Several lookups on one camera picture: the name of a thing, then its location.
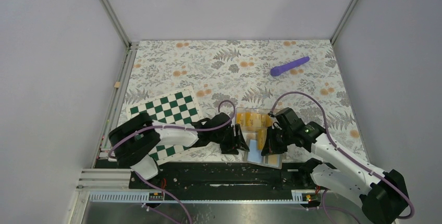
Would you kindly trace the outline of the clear acrylic card box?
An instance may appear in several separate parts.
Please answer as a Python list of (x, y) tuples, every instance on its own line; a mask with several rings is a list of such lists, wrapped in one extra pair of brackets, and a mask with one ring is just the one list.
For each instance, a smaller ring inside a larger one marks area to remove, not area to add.
[(270, 109), (237, 108), (235, 123), (243, 132), (258, 132), (274, 126), (276, 119), (269, 115)]

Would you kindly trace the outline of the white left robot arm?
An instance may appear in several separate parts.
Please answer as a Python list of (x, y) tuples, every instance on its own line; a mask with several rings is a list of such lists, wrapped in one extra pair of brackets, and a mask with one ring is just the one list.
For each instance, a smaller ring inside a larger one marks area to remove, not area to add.
[(180, 145), (188, 148), (204, 147), (211, 142), (219, 145), (222, 154), (237, 155), (249, 151), (239, 124), (219, 113), (185, 125), (167, 124), (141, 113), (109, 134), (112, 145), (109, 157), (123, 168), (129, 167), (149, 188), (160, 185), (162, 175), (149, 152), (158, 145)]

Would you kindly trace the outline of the gold VIP card stack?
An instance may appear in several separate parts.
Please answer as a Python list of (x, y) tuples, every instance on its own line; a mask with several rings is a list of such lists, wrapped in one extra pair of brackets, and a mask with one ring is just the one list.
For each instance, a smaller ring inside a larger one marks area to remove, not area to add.
[(273, 120), (268, 114), (243, 112), (236, 114), (236, 123), (240, 124), (243, 131), (258, 131), (262, 128), (271, 127)]

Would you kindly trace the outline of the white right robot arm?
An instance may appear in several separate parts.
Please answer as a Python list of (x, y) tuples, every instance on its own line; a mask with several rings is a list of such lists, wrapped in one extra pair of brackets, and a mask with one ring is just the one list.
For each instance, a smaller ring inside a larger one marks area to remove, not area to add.
[(277, 144), (294, 144), (316, 156), (300, 168), (299, 182), (303, 187), (318, 185), (340, 194), (359, 206), (372, 223), (393, 223), (409, 206), (400, 172), (387, 172), (362, 160), (328, 136), (318, 123), (304, 123), (291, 108), (284, 108), (273, 117), (276, 128), (270, 128), (270, 132)]

